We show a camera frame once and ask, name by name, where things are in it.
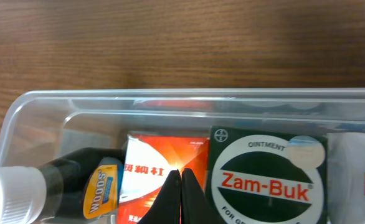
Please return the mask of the black bottle with white cap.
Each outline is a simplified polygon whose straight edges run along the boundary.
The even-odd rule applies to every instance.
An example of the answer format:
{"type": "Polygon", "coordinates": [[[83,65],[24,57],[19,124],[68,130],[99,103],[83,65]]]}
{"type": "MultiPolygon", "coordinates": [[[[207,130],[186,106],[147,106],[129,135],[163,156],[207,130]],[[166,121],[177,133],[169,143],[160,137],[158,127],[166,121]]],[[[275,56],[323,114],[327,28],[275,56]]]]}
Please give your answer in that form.
{"type": "Polygon", "coordinates": [[[114,215],[124,161],[121,149],[86,147],[39,167],[0,167],[0,223],[114,215]]]}

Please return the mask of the clear plastic container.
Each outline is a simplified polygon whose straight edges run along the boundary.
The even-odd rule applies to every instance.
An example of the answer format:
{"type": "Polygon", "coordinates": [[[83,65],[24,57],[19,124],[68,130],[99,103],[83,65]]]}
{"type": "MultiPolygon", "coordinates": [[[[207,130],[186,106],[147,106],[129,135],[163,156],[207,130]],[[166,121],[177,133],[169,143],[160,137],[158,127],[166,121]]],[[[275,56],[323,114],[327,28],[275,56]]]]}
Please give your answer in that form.
{"type": "MultiPolygon", "coordinates": [[[[365,133],[365,89],[31,91],[4,118],[0,167],[39,167],[86,147],[121,149],[126,158],[131,133],[207,137],[210,143],[213,126],[327,141],[333,133],[365,133]]],[[[331,223],[327,160],[328,143],[331,223]]],[[[34,223],[118,223],[119,199],[114,215],[92,222],[34,223]]]]}

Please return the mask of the white Panadol box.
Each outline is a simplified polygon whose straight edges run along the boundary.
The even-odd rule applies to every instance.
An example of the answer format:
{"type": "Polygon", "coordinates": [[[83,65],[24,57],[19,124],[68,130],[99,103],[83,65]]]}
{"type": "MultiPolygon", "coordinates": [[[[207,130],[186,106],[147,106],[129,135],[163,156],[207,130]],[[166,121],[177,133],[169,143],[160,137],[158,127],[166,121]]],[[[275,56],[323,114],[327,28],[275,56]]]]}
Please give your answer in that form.
{"type": "Polygon", "coordinates": [[[328,134],[331,223],[365,223],[365,133],[328,134]]]}

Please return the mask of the green round tin box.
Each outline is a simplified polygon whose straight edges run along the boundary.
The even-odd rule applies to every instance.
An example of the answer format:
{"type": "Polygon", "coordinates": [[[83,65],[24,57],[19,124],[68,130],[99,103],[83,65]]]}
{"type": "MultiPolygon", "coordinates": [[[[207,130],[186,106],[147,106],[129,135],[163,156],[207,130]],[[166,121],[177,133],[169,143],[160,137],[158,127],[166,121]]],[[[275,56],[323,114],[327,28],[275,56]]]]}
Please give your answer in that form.
{"type": "Polygon", "coordinates": [[[327,223],[327,143],[213,126],[208,202],[224,223],[327,223]]]}

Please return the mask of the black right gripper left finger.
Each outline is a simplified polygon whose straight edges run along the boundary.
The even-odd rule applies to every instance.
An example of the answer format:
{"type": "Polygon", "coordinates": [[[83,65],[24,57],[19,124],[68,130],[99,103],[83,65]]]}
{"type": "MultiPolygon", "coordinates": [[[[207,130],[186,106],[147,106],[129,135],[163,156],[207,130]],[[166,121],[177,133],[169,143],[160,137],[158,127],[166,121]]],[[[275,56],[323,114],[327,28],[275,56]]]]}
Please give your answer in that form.
{"type": "Polygon", "coordinates": [[[138,224],[179,224],[181,206],[181,175],[172,170],[151,208],[138,224]]]}

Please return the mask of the red orange medicine box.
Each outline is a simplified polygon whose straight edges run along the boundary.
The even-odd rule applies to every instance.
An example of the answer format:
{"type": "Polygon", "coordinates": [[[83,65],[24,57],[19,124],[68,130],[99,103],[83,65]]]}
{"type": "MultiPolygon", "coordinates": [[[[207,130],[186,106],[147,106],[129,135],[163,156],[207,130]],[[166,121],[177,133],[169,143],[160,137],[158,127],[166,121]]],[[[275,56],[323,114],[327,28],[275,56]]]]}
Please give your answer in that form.
{"type": "Polygon", "coordinates": [[[129,134],[117,222],[138,223],[172,170],[192,169],[205,189],[208,153],[207,137],[129,134]]]}

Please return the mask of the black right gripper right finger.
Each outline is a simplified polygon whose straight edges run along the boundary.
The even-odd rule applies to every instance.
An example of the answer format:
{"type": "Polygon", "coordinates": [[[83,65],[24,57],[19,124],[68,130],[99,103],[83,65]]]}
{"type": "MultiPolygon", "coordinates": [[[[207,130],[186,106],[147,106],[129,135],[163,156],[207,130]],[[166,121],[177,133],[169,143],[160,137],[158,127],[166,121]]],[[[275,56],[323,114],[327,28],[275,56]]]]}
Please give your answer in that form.
{"type": "Polygon", "coordinates": [[[207,201],[193,171],[185,168],[181,182],[181,223],[224,224],[225,222],[207,201]]]}

